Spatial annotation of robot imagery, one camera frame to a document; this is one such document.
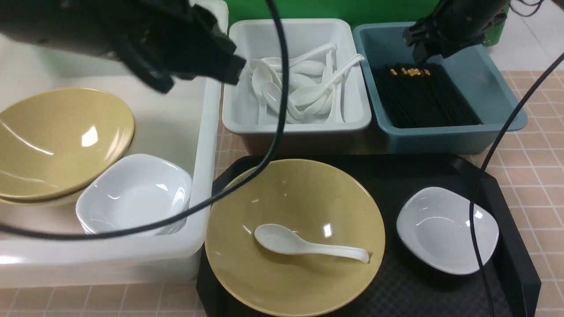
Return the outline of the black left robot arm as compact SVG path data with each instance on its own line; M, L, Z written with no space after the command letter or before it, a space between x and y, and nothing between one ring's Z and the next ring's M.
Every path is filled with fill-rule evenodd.
M120 61L166 94L173 78L236 85L246 60L207 8L187 0L3 0L11 40Z

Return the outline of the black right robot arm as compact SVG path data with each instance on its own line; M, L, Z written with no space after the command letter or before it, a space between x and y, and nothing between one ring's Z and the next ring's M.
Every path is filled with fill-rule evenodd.
M446 59L483 44L487 30L506 20L507 5L507 0L441 0L402 37L407 47L413 47L414 63L426 63L438 55Z

